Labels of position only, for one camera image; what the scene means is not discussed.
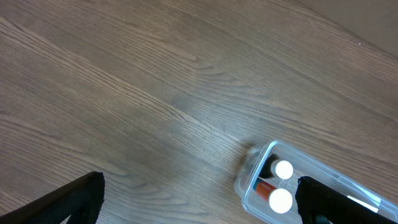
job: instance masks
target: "clear plastic container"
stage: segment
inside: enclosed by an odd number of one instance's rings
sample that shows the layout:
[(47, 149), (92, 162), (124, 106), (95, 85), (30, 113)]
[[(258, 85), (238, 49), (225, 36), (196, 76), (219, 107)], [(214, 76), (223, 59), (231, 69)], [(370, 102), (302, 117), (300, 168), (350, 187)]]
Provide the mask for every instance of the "clear plastic container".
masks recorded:
[[(268, 202), (253, 190), (253, 185), (266, 159), (271, 154), (277, 154), (281, 159), (289, 161), (294, 168), (293, 176), (287, 180), (280, 178), (266, 180), (267, 183), (277, 188), (286, 189), (292, 194), (292, 208), (283, 214), (271, 210)], [(234, 189), (242, 198), (242, 206), (245, 211), (264, 222), (274, 224), (302, 223), (301, 216), (297, 212), (297, 203), (294, 197), (298, 187), (298, 179), (302, 176), (312, 177), (345, 196), (354, 197), (377, 208), (378, 214), (394, 222), (398, 221), (398, 208), (396, 205), (306, 153), (279, 140), (272, 141), (265, 146), (255, 146), (251, 149), (242, 169), (239, 171)]]

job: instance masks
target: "wooden table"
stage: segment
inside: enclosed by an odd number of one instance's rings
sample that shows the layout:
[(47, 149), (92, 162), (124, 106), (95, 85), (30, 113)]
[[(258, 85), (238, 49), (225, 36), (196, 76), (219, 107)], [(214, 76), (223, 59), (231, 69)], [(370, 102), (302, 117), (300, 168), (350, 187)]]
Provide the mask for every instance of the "wooden table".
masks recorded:
[(0, 214), (97, 170), (98, 223), (260, 223), (283, 139), (398, 203), (398, 60), (293, 0), (0, 2)]

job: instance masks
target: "white cap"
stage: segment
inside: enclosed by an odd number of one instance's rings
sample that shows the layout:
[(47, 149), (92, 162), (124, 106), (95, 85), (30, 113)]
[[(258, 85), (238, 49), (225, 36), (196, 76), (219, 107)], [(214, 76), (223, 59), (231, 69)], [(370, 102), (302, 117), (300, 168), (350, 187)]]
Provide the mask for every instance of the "white cap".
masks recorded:
[(293, 175), (293, 166), (288, 161), (278, 159), (271, 164), (271, 172), (275, 176), (287, 180)]
[(269, 206), (279, 214), (288, 212), (293, 205), (293, 198), (289, 191), (276, 189), (269, 196)]

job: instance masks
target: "white bottle cap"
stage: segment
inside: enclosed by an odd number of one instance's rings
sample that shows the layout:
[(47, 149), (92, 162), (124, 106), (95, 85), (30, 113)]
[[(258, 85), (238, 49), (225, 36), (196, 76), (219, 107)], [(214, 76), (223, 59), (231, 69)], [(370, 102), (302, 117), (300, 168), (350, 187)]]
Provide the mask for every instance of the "white bottle cap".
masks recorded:
[(271, 172), (274, 176), (287, 180), (293, 175), (293, 166), (288, 161), (278, 159), (271, 164)]
[(283, 214), (288, 212), (292, 205), (292, 195), (285, 189), (273, 190), (269, 196), (269, 206), (276, 213)]

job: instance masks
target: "transparent bin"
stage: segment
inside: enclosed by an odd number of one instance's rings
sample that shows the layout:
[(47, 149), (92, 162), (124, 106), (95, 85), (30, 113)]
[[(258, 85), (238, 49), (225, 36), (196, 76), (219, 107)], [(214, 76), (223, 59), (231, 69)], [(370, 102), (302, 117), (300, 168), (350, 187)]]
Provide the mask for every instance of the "transparent bin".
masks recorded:
[[(271, 154), (277, 154), (281, 159), (289, 161), (294, 168), (293, 176), (287, 180), (282, 180), (277, 177), (266, 179), (267, 183), (277, 188), (286, 189), (292, 194), (292, 208), (283, 214), (271, 210), (268, 202), (258, 196), (253, 190), (254, 183), (266, 159)], [(331, 167), (328, 167), (322, 162), (280, 140), (272, 141), (261, 147), (255, 146), (250, 150), (235, 180), (234, 189), (241, 197), (242, 206), (245, 211), (262, 221), (274, 224), (302, 223), (295, 200), (298, 179), (302, 176), (312, 177), (345, 196), (350, 195), (368, 205), (378, 208), (378, 214), (394, 222), (398, 221), (398, 208), (396, 205), (345, 175), (340, 174)]]

